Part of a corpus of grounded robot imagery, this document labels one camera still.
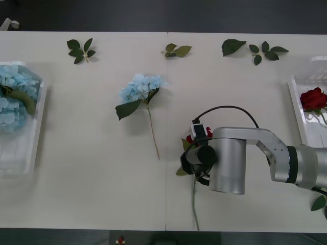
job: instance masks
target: table surface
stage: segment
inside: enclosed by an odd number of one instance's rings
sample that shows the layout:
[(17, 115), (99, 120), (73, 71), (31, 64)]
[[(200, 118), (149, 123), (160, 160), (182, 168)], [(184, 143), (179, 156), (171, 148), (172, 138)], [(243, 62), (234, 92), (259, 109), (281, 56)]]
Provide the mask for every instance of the table surface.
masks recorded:
[[(66, 41), (93, 38), (92, 61), (73, 65)], [(290, 52), (254, 66), (248, 48), (223, 57), (225, 39)], [(287, 81), (307, 60), (327, 54), (327, 36), (195, 33), (1, 32), (0, 61), (24, 61), (49, 83), (32, 181), (0, 187), (0, 227), (110, 230), (195, 230), (192, 177), (175, 175), (181, 138), (192, 119), (219, 105), (248, 110), (287, 145), (301, 143)], [(166, 60), (168, 43), (191, 45)], [(163, 75), (167, 89), (153, 99), (153, 146), (143, 109), (118, 121), (118, 91), (135, 73)], [(242, 112), (224, 109), (201, 120), (212, 129), (253, 127)], [(265, 156), (247, 150), (244, 195), (197, 185), (202, 231), (326, 232), (317, 196), (272, 182)]]

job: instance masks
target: light blue hydrangea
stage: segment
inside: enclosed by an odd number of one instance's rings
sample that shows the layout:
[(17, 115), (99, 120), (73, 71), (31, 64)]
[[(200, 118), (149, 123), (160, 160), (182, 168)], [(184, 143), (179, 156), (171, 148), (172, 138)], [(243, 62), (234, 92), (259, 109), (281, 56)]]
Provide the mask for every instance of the light blue hydrangea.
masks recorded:
[(122, 103), (146, 99), (149, 93), (157, 88), (166, 86), (168, 83), (161, 76), (145, 76), (144, 74), (135, 74), (132, 82), (119, 92)]
[[(29, 74), (20, 72), (18, 65), (0, 66), (0, 84), (24, 91), (37, 100), (39, 81), (34, 80)], [(0, 130), (13, 132), (22, 128), (27, 116), (26, 108), (21, 101), (5, 97), (0, 90)]]

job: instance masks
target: white tray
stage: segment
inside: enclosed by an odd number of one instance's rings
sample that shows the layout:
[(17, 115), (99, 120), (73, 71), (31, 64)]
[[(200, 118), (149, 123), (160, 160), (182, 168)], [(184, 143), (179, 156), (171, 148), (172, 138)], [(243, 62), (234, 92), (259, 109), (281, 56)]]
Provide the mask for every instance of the white tray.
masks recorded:
[[(300, 96), (316, 87), (327, 93), (327, 56), (317, 56), (301, 67), (289, 81), (292, 102), (303, 144), (321, 148), (327, 147), (327, 126), (322, 117), (303, 112)], [(322, 109), (327, 119), (327, 112)]]
[(18, 65), (18, 70), (40, 81), (36, 110), (28, 115), (25, 126), (13, 133), (0, 132), (0, 178), (24, 178), (33, 173), (39, 139), (46, 83), (29, 70), (23, 62), (0, 62), (0, 65)]

